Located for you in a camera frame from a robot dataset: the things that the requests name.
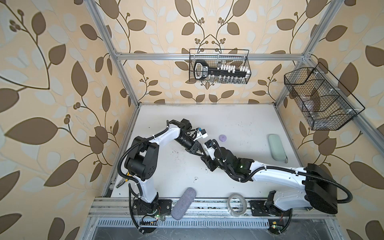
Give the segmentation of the purple earbud charging case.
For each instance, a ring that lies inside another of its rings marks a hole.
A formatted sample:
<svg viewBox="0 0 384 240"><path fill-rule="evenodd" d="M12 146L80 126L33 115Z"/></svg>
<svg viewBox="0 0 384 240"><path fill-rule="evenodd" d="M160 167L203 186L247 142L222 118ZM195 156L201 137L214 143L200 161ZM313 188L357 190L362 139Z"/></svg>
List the purple earbud charging case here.
<svg viewBox="0 0 384 240"><path fill-rule="evenodd" d="M226 135L219 135L219 140L221 142L225 142L227 140L227 136Z"/></svg>

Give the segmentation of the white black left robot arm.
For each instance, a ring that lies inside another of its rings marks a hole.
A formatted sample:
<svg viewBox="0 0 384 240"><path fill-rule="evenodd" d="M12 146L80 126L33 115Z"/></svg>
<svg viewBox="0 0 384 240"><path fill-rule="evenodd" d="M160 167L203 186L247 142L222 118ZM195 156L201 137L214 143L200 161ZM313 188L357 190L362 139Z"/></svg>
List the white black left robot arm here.
<svg viewBox="0 0 384 240"><path fill-rule="evenodd" d="M188 153L206 159L208 156L198 139L207 136L206 130L193 129L186 119L180 122L167 121L166 128L161 132L147 138L134 138L132 145L118 161L118 175L124 180L133 181L139 189L138 198L146 204L152 204L158 199L158 192L151 178L157 169L160 147L176 141Z"/></svg>

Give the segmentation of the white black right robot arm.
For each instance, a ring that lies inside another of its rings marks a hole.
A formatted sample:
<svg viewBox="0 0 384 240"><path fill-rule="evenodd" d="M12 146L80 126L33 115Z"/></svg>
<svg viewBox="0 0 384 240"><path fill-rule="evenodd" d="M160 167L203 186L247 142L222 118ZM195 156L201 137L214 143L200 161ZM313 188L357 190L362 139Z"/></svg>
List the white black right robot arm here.
<svg viewBox="0 0 384 240"><path fill-rule="evenodd" d="M283 212L296 208L314 208L335 215L339 204L353 200L353 194L316 164L305 168L286 168L267 165L253 159L238 158L231 151L220 147L216 140L204 144L208 153L202 157L207 167L223 170L239 183L270 182L287 187L286 190L269 192L266 210Z"/></svg>

